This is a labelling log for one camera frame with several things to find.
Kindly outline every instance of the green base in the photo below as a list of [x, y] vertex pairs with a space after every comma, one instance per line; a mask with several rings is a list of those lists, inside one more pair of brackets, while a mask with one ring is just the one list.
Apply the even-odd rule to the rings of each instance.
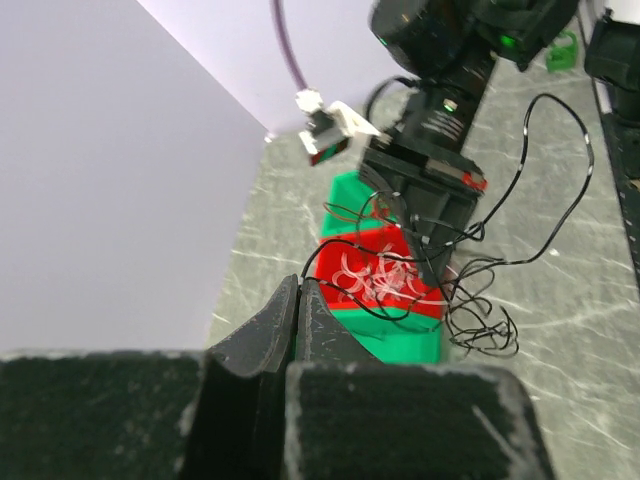
[[[328, 201], [329, 203], [348, 208], [354, 212], [360, 212], [362, 205], [364, 205], [372, 193], [373, 190], [358, 179], [358, 172], [353, 171], [337, 175], [333, 179]], [[343, 217], [351, 218], [354, 221], [356, 220], [355, 215], [350, 215], [341, 209], [334, 208], [333, 211]], [[373, 205], [369, 205], [364, 213], [365, 215], [368, 215], [371, 214], [372, 211]], [[379, 220], [367, 219], [360, 222], [361, 231], [381, 228], [383, 226], [384, 223]], [[345, 233], [353, 233], [355, 230], [355, 223], [345, 222], [329, 213], [326, 213], [324, 216], [324, 222], [322, 224], [322, 238], [343, 235]]]
[[[403, 311], [385, 309], [398, 317]], [[400, 322], [389, 322], [357, 310], [332, 310], [331, 313], [351, 334], [384, 363], [438, 363], [441, 331], [438, 320], [416, 313]]]

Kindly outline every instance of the white wall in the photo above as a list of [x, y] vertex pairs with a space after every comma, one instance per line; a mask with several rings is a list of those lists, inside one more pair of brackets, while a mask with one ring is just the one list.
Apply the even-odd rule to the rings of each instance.
[[0, 352], [201, 348], [263, 127], [135, 0], [0, 15]]
[[[268, 130], [299, 127], [268, 0], [138, 0]], [[284, 0], [291, 41], [327, 103], [361, 103], [402, 72], [369, 31], [372, 0]]]

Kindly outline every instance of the purple cable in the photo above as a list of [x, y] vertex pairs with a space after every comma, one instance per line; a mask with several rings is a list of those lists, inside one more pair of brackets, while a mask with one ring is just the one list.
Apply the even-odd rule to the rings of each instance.
[[282, 1], [272, 0], [271, 7], [273, 10], [273, 20], [276, 24], [276, 33], [280, 42], [280, 50], [282, 51], [282, 55], [284, 56], [284, 59], [287, 63], [287, 67], [289, 67], [291, 77], [293, 77], [293, 81], [295, 82], [299, 91], [306, 90], [307, 88], [309, 88], [309, 85], [302, 76], [302, 71], [300, 70], [300, 66], [296, 61], [296, 56], [294, 55], [293, 49], [291, 48], [291, 40], [289, 39], [287, 26], [284, 20], [284, 12], [282, 10]]

